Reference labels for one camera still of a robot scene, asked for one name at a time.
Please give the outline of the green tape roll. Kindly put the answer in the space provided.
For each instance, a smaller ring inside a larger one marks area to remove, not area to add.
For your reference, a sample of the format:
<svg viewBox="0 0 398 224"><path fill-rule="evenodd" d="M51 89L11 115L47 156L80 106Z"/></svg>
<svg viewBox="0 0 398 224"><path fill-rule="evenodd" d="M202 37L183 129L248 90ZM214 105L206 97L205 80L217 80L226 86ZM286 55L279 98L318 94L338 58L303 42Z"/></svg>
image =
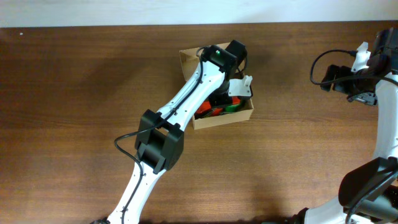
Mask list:
<svg viewBox="0 0 398 224"><path fill-rule="evenodd" d="M224 109L226 113L235 113L242 108L242 104L230 105Z"/></svg>

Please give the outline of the cardboard box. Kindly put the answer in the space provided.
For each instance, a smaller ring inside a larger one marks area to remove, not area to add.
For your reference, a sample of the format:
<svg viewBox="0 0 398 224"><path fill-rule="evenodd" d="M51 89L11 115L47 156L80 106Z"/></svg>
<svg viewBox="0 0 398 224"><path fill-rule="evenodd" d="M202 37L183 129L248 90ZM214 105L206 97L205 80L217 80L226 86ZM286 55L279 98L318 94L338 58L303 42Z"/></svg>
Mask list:
<svg viewBox="0 0 398 224"><path fill-rule="evenodd" d="M197 68L198 59L195 56L197 48L180 50L180 62L182 66L183 76L187 82L192 76L193 72ZM209 115L203 118L194 115L191 118L194 129L210 128L214 126L220 126L224 124L236 123L241 121L247 121L250 119L252 112L254 111L254 106L252 99L241 100L241 107L235 112L219 112L216 115Z"/></svg>

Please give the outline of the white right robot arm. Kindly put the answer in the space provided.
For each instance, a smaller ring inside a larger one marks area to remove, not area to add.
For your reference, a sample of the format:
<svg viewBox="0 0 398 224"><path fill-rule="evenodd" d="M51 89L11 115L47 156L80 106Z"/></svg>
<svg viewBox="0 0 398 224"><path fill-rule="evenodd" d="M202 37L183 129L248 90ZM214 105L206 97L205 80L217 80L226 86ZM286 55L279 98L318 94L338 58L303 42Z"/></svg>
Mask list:
<svg viewBox="0 0 398 224"><path fill-rule="evenodd" d="M397 72L376 84L378 124L371 161L347 173L338 196L287 223L397 223Z"/></svg>

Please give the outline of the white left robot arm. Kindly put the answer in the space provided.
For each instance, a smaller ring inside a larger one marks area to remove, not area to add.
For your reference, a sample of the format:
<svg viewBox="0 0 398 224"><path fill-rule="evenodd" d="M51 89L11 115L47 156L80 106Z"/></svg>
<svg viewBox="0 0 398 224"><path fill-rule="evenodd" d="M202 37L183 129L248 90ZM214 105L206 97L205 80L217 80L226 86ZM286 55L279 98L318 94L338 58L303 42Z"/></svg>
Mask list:
<svg viewBox="0 0 398 224"><path fill-rule="evenodd" d="M135 137L136 154L128 154L134 170L116 208L98 223L139 223L141 212L161 176L179 160L184 146L184 131L191 118L236 112L250 100L252 77L244 75L246 46L237 40L225 48L208 45L197 49L198 65L182 89L156 112L147 110L136 132L114 140Z"/></svg>

